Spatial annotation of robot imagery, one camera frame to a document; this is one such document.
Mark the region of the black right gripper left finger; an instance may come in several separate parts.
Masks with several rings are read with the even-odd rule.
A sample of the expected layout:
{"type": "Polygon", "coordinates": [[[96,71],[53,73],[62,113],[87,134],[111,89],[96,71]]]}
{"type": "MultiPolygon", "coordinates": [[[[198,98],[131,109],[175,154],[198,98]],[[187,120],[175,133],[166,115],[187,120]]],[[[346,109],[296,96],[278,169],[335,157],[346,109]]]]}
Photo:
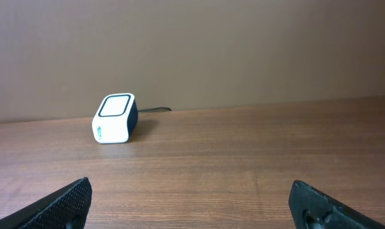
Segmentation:
{"type": "Polygon", "coordinates": [[[0,219],[0,229],[84,229],[92,202],[87,177],[0,219]]]}

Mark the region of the white barcode scanner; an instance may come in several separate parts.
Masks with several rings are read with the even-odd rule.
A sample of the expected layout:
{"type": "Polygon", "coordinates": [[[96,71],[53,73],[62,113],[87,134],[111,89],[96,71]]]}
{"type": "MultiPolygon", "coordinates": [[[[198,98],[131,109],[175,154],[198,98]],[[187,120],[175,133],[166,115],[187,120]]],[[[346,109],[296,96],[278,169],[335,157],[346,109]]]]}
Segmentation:
{"type": "Polygon", "coordinates": [[[92,120],[94,139],[99,144],[127,142],[137,125],[138,114],[132,93],[106,96],[92,120]]]}

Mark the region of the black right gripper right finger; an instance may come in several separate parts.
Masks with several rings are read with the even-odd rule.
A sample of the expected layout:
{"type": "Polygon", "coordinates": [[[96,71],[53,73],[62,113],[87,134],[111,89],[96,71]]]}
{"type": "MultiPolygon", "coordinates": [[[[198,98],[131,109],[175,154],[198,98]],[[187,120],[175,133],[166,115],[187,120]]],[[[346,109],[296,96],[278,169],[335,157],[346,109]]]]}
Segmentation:
{"type": "Polygon", "coordinates": [[[295,180],[288,200],[296,229],[385,229],[385,225],[295,180]]]}

